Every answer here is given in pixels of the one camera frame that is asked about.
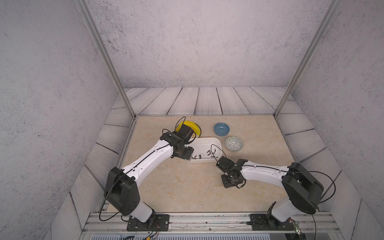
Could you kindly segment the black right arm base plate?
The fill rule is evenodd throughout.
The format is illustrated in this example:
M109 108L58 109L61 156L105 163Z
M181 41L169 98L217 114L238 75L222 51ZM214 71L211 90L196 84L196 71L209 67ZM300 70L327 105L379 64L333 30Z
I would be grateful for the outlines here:
M267 214L250 214L250 221L246 222L253 231L295 231L292 221L279 222Z

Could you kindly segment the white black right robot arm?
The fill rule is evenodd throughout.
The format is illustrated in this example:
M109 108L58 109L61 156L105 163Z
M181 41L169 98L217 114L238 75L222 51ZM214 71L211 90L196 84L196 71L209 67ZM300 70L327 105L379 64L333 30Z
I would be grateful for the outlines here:
M274 202L266 214L268 221L273 223L285 222L299 213L315 214L324 190L323 185L311 172L298 163L287 167L274 167L244 159L233 162L221 157L216 167L224 173L221 178L226 189L240 189L247 181L264 182L284 189L287 197Z

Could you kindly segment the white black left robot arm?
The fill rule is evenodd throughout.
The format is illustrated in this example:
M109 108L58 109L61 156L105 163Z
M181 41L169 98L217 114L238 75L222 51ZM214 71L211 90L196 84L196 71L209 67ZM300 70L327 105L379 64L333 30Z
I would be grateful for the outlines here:
M105 200L123 216L131 216L139 222L152 226L156 212L143 200L139 186L145 178L167 158L190 160L194 149L193 130L165 132L156 144L133 163L110 170L107 178Z

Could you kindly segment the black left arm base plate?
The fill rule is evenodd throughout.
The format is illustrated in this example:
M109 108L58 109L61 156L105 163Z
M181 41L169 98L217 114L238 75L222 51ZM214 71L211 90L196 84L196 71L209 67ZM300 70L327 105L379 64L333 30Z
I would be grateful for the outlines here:
M146 222L140 222L130 216L127 225L128 232L167 232L169 230L170 215L152 214Z

